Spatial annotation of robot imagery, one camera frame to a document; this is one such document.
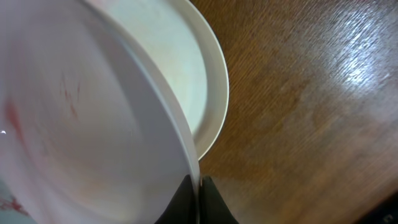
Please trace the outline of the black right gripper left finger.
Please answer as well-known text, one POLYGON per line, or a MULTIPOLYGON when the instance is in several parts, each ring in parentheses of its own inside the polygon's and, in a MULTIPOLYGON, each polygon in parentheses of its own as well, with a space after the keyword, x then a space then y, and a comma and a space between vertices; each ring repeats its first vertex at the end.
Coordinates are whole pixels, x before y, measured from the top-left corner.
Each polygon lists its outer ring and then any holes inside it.
POLYGON ((192 180, 186 175, 167 208, 155 224, 195 224, 197 206, 192 180))

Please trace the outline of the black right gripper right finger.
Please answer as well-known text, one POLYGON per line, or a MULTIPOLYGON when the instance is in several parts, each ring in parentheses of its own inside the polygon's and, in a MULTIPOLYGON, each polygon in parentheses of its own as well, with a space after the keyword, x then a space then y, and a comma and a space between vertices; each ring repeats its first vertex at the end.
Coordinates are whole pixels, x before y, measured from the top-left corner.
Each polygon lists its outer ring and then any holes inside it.
POLYGON ((201 178, 199 190, 200 223, 239 224, 233 217, 210 176, 201 178))

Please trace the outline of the pinkish white plate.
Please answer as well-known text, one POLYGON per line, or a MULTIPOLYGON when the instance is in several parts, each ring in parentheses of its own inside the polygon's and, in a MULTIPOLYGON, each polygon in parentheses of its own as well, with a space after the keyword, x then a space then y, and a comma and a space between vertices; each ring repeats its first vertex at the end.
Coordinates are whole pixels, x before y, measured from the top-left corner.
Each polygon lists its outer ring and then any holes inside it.
POLYGON ((153 60, 86 1, 1 2, 1 177, 37 223, 155 223, 198 161, 153 60))

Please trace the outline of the pale green plate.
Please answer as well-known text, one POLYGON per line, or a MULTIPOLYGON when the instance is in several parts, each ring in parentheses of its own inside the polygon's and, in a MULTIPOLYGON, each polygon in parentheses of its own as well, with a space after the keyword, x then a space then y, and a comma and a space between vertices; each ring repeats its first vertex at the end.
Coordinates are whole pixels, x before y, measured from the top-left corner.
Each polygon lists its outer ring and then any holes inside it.
POLYGON ((1 180, 1 224, 36 224, 1 180))

